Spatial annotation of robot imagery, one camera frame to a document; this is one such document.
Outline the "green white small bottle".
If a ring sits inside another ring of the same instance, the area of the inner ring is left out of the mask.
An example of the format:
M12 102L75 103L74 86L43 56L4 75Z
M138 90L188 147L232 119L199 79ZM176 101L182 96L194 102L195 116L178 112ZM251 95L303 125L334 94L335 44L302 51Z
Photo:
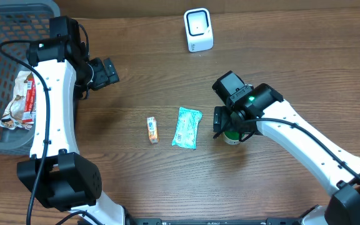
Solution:
M234 131L225 131L223 132L223 140L229 145L237 145L240 143L239 133Z

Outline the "teal wet wipes pack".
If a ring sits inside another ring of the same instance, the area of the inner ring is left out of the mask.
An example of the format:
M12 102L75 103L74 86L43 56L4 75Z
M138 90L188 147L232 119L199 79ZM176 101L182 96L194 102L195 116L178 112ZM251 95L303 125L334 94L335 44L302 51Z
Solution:
M172 145L180 148L196 149L198 125L202 117L201 111L180 107Z

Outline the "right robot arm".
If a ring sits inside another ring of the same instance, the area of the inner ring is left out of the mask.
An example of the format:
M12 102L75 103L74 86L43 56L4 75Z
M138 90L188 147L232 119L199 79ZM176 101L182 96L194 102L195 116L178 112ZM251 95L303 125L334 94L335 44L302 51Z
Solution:
M327 206L314 206L288 224L360 224L360 157L334 144L305 121L270 85L246 84L232 71L212 85L224 103L214 109L216 136L236 133L242 143L254 135L282 146L330 196Z

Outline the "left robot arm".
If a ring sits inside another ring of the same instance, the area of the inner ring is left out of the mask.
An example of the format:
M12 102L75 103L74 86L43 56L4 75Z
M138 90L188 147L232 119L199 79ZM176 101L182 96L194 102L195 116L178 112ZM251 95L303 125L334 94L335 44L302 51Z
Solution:
M29 44L36 122L29 159L17 164L17 176L31 201L45 208L82 216L90 224L132 224L127 210L104 193L98 167L80 155L76 143L76 101L119 81L109 59L89 57L84 32L74 19L53 17L49 37Z

